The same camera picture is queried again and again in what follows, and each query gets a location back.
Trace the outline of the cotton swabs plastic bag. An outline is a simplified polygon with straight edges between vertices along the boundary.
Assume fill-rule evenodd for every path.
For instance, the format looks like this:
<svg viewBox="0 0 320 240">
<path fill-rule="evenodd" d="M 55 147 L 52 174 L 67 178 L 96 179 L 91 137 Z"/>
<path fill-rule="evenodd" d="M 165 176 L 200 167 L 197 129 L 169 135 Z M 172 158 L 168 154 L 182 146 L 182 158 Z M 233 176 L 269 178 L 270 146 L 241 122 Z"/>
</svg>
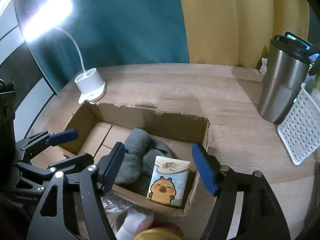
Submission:
<svg viewBox="0 0 320 240">
<path fill-rule="evenodd" d="M 112 192 L 101 197 L 103 208 L 114 233 L 117 233 L 132 204 Z"/>
</svg>

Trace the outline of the white socks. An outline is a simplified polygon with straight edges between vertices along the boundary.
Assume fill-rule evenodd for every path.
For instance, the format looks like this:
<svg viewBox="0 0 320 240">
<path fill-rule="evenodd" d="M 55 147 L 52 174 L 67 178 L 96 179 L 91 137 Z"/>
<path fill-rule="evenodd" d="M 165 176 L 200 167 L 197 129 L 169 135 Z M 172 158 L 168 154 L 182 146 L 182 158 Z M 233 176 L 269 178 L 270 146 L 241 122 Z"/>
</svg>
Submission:
<svg viewBox="0 0 320 240">
<path fill-rule="evenodd" d="M 132 209 L 127 213 L 123 224 L 116 233 L 117 239 L 134 239 L 135 235 L 151 228 L 154 213 Z"/>
</svg>

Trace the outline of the yellow lid jar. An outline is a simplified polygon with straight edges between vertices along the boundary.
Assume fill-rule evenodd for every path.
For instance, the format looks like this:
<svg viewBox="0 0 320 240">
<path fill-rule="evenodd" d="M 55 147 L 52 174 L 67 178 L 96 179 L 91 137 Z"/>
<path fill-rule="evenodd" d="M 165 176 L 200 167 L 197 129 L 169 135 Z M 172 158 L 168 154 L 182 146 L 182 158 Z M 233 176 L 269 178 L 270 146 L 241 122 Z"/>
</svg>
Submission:
<svg viewBox="0 0 320 240">
<path fill-rule="evenodd" d="M 185 235 L 182 229 L 172 223 L 163 223 L 159 226 L 144 230 L 133 238 L 133 240 L 182 240 Z"/>
</svg>

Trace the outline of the grey rolled socks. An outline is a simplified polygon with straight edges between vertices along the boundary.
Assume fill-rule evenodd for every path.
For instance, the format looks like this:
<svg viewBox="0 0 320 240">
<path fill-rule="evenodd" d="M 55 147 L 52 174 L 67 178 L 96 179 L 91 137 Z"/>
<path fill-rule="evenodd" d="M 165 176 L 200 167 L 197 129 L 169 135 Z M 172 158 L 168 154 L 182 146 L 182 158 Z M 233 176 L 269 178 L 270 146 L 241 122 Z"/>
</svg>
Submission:
<svg viewBox="0 0 320 240">
<path fill-rule="evenodd" d="M 115 184 L 146 196 L 156 157 L 173 158 L 174 155 L 164 142 L 138 128 L 131 131 L 124 145 L 125 157 Z"/>
</svg>

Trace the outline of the brown cardboard box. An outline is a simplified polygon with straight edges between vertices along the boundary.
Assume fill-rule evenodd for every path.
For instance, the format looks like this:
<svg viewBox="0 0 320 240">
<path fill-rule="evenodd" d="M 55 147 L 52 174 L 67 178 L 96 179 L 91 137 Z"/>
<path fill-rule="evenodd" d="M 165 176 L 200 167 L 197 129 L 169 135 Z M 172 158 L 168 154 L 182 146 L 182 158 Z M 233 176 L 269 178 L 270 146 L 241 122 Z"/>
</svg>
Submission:
<svg viewBox="0 0 320 240">
<path fill-rule="evenodd" d="M 81 153 L 95 161 L 118 142 L 125 157 L 112 194 L 132 204 L 173 217 L 185 216 L 193 202 L 199 173 L 192 146 L 208 141 L 207 118 L 152 108 L 83 103 L 66 129 L 78 139 L 59 146 L 63 158 Z"/>
</svg>

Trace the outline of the capybara tissue pack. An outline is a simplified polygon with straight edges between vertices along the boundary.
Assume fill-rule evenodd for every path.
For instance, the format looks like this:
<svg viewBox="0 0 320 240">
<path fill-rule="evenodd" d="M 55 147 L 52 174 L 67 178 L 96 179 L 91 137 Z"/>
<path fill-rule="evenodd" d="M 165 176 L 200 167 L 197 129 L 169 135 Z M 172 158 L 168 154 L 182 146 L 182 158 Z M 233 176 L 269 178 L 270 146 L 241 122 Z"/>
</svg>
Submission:
<svg viewBox="0 0 320 240">
<path fill-rule="evenodd" d="M 156 203 L 181 207 L 190 162 L 157 156 L 146 197 Z"/>
</svg>

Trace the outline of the white perforated plastic basket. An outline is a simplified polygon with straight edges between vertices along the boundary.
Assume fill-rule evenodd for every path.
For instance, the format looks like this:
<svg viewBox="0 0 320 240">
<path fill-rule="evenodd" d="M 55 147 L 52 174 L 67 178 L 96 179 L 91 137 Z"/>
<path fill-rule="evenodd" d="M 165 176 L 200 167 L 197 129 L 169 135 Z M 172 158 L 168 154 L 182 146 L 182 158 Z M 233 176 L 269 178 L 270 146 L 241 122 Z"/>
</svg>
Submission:
<svg viewBox="0 0 320 240">
<path fill-rule="evenodd" d="M 301 89 L 289 113 L 277 127 L 291 161 L 300 165 L 319 148 L 319 104 L 309 93 L 311 83 L 301 84 Z"/>
</svg>

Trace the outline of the white desk lamp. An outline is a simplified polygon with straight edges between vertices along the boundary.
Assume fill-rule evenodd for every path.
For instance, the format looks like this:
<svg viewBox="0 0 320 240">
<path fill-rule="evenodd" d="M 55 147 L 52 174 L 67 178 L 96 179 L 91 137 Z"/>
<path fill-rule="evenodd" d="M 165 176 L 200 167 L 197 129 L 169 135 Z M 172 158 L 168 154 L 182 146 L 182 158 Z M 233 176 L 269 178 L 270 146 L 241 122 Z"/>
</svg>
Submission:
<svg viewBox="0 0 320 240">
<path fill-rule="evenodd" d="M 82 53 L 76 40 L 68 31 L 59 26 L 72 10 L 73 3 L 71 0 L 46 0 L 27 21 L 22 29 L 22 35 L 27 42 L 35 41 L 51 29 L 56 29 L 67 35 L 78 52 L 82 69 L 82 73 L 74 79 L 74 83 L 81 93 L 78 103 L 82 104 L 84 101 L 96 102 L 104 96 L 106 82 L 98 73 L 97 68 L 89 70 L 85 68 Z"/>
</svg>

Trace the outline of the teal curtain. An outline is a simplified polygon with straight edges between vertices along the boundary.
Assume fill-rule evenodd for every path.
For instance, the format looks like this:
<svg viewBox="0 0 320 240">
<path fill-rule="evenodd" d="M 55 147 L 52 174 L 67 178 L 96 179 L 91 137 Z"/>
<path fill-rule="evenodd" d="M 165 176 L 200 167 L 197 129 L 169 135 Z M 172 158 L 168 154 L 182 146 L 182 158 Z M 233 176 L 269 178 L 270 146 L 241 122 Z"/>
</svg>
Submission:
<svg viewBox="0 0 320 240">
<path fill-rule="evenodd" d="M 24 27 L 46 0 L 14 0 Z M 189 53 L 180 0 L 71 0 L 60 29 L 28 47 L 57 92 L 82 68 L 126 64 L 187 63 Z"/>
</svg>

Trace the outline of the stainless steel tumbler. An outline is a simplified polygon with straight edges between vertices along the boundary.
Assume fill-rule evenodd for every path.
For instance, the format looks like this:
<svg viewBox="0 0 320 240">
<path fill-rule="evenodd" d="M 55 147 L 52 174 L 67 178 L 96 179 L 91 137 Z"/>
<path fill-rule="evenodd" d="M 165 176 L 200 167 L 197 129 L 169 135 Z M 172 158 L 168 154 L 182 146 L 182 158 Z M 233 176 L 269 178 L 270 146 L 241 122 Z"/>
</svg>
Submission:
<svg viewBox="0 0 320 240">
<path fill-rule="evenodd" d="M 309 48 L 308 42 L 289 31 L 270 40 L 258 104 L 258 112 L 265 120 L 276 124 L 289 112 L 309 70 Z"/>
</svg>

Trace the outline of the yellow curtain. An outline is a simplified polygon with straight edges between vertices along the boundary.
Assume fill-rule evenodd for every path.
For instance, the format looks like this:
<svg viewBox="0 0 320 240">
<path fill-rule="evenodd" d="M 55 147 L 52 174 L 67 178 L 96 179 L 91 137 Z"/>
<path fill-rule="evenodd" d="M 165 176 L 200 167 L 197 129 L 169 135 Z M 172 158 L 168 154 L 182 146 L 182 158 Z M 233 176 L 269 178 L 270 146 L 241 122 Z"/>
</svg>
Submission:
<svg viewBox="0 0 320 240">
<path fill-rule="evenodd" d="M 274 36 L 308 36 L 307 0 L 180 1 L 191 63 L 257 68 Z"/>
</svg>

